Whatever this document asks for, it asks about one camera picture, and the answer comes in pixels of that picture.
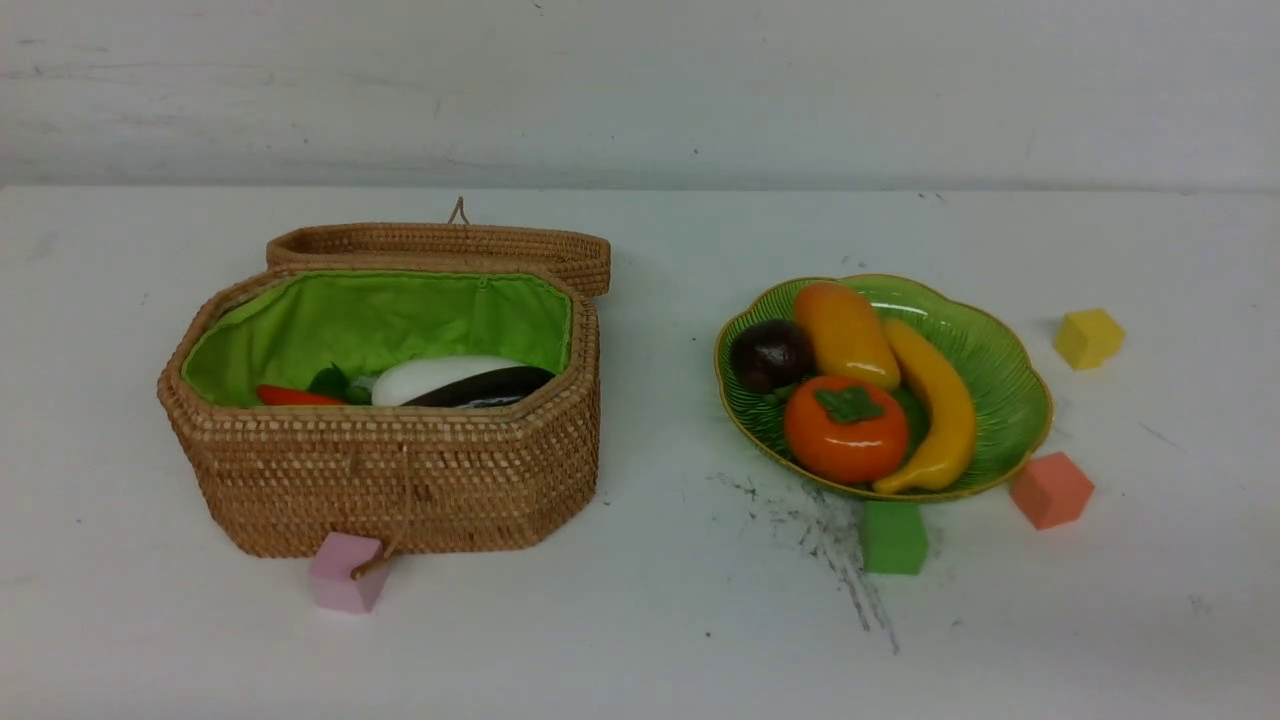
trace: yellow block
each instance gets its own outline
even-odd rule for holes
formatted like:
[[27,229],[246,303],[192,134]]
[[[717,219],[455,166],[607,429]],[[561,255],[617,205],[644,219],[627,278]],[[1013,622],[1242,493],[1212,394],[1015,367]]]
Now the yellow block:
[[1078,310],[1062,316],[1053,348],[1075,370],[1088,370],[1120,351],[1124,328],[1101,307]]

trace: orange block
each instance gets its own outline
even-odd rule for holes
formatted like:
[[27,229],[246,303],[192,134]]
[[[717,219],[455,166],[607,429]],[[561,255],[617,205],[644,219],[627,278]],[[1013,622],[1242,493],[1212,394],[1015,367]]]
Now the orange block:
[[1093,482],[1064,452],[1037,457],[1014,478],[1014,503],[1037,530],[1075,521],[1089,497]]

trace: green plate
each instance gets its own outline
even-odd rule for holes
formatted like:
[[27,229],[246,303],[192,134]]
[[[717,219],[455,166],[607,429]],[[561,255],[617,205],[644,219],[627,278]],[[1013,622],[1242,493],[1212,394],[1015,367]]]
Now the green plate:
[[[737,383],[728,351],[737,333],[772,318],[791,318],[800,288],[818,281],[841,282],[863,293],[882,318],[899,318],[920,331],[955,365],[978,414],[978,448],[964,475],[942,491],[908,491],[887,496],[824,480],[800,468],[782,434],[782,406],[769,406]],[[1044,442],[1053,420],[1053,398],[1032,368],[1027,348],[1007,325],[977,307],[955,302],[918,282],[895,275],[797,278],[769,288],[716,340],[716,378],[721,401],[737,425],[765,455],[829,489],[867,500],[941,502],[991,489],[1016,474]],[[905,386],[895,397],[911,425],[910,452],[929,430],[923,405]]]

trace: persimmon stem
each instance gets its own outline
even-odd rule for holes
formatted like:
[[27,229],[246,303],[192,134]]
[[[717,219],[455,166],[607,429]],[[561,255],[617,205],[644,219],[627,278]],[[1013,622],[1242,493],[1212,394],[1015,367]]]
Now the persimmon stem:
[[872,400],[867,388],[860,386],[841,391],[819,389],[813,397],[827,411],[827,418],[838,425],[874,420],[884,414],[884,406]]

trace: persimmon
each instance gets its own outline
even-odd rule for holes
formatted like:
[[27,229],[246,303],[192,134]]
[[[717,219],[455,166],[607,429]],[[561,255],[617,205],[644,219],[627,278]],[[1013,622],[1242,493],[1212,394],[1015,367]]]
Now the persimmon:
[[896,470],[910,437],[906,413],[892,395],[841,375],[818,375],[796,388],[782,429],[804,469],[842,486]]

